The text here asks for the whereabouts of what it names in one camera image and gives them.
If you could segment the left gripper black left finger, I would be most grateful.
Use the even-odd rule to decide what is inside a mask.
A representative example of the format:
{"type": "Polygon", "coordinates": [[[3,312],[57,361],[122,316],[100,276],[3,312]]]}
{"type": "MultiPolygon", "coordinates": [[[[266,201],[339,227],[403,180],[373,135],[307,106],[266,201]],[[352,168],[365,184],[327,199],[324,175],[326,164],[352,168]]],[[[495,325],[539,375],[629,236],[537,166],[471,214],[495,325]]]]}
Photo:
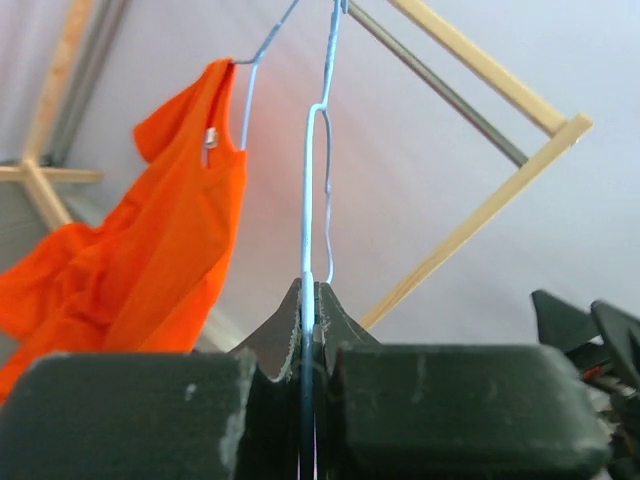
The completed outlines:
{"type": "Polygon", "coordinates": [[[1,410],[5,479],[294,479],[299,297],[229,353],[48,355],[1,410]]]}

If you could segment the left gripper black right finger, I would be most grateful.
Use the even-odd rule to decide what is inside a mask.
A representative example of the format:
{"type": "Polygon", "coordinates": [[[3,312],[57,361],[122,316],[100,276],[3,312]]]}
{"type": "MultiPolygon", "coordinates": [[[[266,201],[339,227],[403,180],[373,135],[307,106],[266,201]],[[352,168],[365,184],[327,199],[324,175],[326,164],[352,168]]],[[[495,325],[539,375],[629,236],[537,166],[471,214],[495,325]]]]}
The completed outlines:
{"type": "Polygon", "coordinates": [[[591,479],[610,459],[575,367],[539,344],[389,344],[316,289],[322,479],[591,479]]]}

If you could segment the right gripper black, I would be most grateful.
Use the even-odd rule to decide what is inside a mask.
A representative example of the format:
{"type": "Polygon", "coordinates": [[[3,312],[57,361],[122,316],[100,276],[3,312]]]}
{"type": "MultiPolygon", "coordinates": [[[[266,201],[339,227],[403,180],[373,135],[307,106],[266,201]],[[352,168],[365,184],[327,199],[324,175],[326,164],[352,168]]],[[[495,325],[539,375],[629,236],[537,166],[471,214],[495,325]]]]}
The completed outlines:
{"type": "Polygon", "coordinates": [[[606,396],[597,414],[609,434],[607,473],[612,479],[638,479],[639,388],[633,385],[639,384],[639,319],[600,300],[591,304],[593,320],[546,290],[534,291],[531,299],[539,342],[561,351],[582,381],[606,396]],[[604,345],[592,342],[600,335],[604,345]]]}

